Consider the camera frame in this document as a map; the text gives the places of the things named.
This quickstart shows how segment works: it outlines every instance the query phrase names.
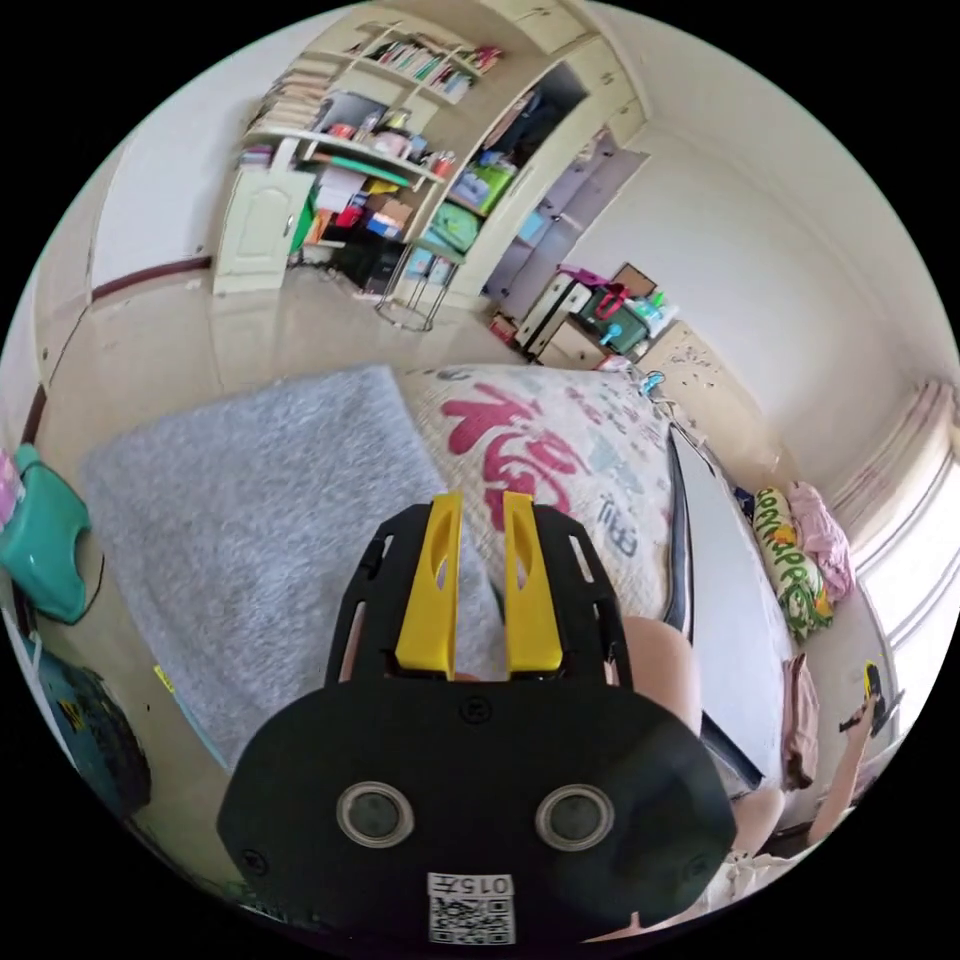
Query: label sticker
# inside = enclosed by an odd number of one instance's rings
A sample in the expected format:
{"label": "label sticker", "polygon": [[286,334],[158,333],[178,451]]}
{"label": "label sticker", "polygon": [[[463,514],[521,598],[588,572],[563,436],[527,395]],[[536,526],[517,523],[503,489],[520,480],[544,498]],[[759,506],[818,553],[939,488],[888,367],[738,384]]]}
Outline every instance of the label sticker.
{"label": "label sticker", "polygon": [[459,946],[505,946],[517,942],[513,878],[428,873],[430,940]]}
{"label": "label sticker", "polygon": [[173,693],[173,684],[170,682],[170,678],[160,669],[159,666],[153,668],[153,672],[160,678],[160,682],[167,688],[170,693]]}
{"label": "label sticker", "polygon": [[83,730],[86,724],[83,722],[83,714],[80,712],[80,708],[75,703],[71,703],[69,700],[58,700],[57,706],[74,733]]}

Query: qr code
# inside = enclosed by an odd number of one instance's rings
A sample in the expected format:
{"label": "qr code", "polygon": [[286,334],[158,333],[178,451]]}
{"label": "qr code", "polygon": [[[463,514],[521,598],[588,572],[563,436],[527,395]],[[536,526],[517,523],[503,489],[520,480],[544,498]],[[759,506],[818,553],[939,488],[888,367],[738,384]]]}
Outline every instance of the qr code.
{"label": "qr code", "polygon": [[515,943],[513,901],[431,897],[430,939],[467,946]]}

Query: curtain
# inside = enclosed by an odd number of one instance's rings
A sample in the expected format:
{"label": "curtain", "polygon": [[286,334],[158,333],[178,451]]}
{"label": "curtain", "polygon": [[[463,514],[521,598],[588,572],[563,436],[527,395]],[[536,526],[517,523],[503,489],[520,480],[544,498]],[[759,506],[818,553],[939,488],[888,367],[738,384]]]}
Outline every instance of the curtain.
{"label": "curtain", "polygon": [[909,518],[958,443],[954,388],[925,383],[871,460],[831,498],[854,566],[869,560]]}

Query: bed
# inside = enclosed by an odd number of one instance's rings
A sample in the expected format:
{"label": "bed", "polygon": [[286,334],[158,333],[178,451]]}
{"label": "bed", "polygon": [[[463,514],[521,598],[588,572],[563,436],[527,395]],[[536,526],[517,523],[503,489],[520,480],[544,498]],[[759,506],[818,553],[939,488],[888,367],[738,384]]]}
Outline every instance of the bed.
{"label": "bed", "polygon": [[[750,526],[719,465],[626,373],[459,366],[398,375],[495,583],[504,576],[502,491],[580,521],[626,615],[680,622],[703,682],[704,739],[731,794],[781,775],[782,661],[793,644]],[[678,470],[671,467],[676,450]],[[676,568],[675,478],[690,561]]]}
{"label": "bed", "polygon": [[330,624],[380,521],[445,489],[464,494],[457,669],[500,678],[510,489],[584,525],[625,614],[688,632],[730,793],[779,779],[791,650],[749,527],[626,374],[369,367],[280,382],[119,437],[82,477],[133,621],[228,770],[322,685]]}

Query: pink cloth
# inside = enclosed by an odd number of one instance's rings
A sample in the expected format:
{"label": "pink cloth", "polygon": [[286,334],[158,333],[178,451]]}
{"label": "pink cloth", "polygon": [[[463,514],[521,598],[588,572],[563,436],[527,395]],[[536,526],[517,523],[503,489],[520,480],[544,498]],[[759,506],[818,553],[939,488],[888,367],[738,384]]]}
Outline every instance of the pink cloth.
{"label": "pink cloth", "polygon": [[842,600],[856,585],[847,535],[809,483],[791,484],[787,500],[800,534],[800,547],[820,568],[827,597],[831,603]]}
{"label": "pink cloth", "polygon": [[10,522],[13,511],[25,493],[13,457],[0,449],[0,530]]}

